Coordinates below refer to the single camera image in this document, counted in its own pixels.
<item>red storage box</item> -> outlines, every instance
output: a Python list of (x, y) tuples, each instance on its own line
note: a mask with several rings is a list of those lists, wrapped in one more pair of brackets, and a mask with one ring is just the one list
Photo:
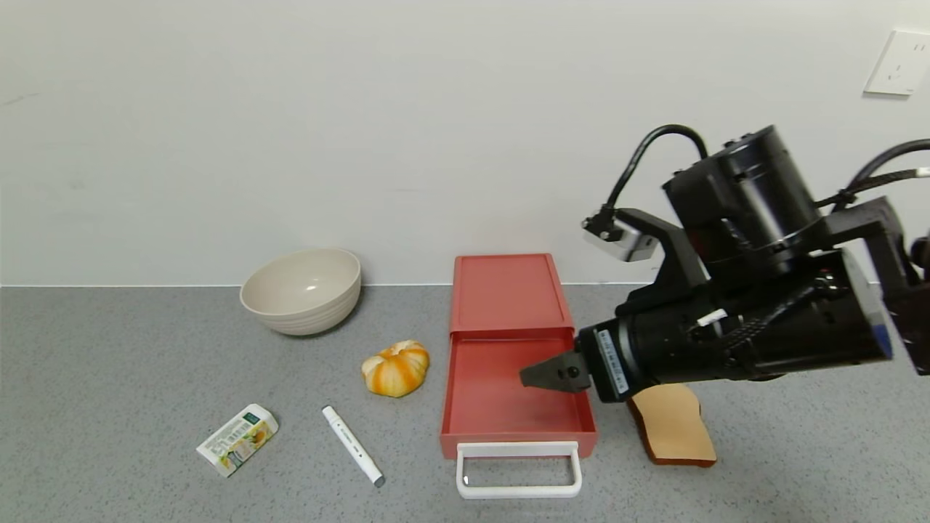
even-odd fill
[[(587, 393), (527, 388), (519, 376), (520, 369), (571, 350), (574, 335), (551, 255), (456, 259), (449, 377), (439, 439), (447, 459), (458, 456), (463, 497), (569, 497), (578, 493), (578, 457), (591, 455), (597, 441)], [(469, 488), (462, 483), (463, 455), (574, 455), (576, 484)]]

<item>small pumpkin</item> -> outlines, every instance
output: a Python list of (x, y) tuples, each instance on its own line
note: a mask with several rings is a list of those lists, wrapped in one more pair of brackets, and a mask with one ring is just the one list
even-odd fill
[(416, 340), (405, 340), (365, 360), (362, 376), (369, 391), (401, 397), (423, 384), (429, 367), (430, 353), (426, 352), (426, 347)]

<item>speckled gray countertop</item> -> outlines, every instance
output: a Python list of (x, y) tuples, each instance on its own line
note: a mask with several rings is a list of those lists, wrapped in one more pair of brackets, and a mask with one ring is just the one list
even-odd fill
[[(577, 325), (620, 287), (568, 287)], [(235, 288), (0, 291), (0, 521), (924, 521), (930, 378), (892, 363), (768, 383), (694, 385), (720, 461), (647, 460), (623, 406), (570, 500), (465, 501), (439, 449), (449, 288), (367, 288), (340, 329), (277, 335)], [(424, 386), (373, 396), (362, 360), (418, 338)], [(281, 431), (229, 478), (194, 448), (248, 403)], [(375, 489), (330, 432), (330, 403), (388, 478)], [(567, 477), (559, 462), (485, 462), (485, 483)]]

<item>small carton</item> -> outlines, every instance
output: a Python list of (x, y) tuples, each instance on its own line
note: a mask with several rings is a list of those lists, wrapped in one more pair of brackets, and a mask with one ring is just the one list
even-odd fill
[(276, 432), (278, 422), (274, 416), (253, 403), (201, 443), (197, 452), (217, 472), (229, 477)]

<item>white handle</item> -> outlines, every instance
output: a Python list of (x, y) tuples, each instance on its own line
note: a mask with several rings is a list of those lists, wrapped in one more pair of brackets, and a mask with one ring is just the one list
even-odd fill
[[(571, 485), (537, 487), (469, 487), (463, 475), (465, 458), (537, 458), (568, 456), (572, 461), (575, 482)], [(581, 462), (577, 441), (521, 441), (500, 443), (459, 443), (456, 463), (456, 486), (466, 500), (501, 500), (526, 498), (574, 498), (581, 491)]]

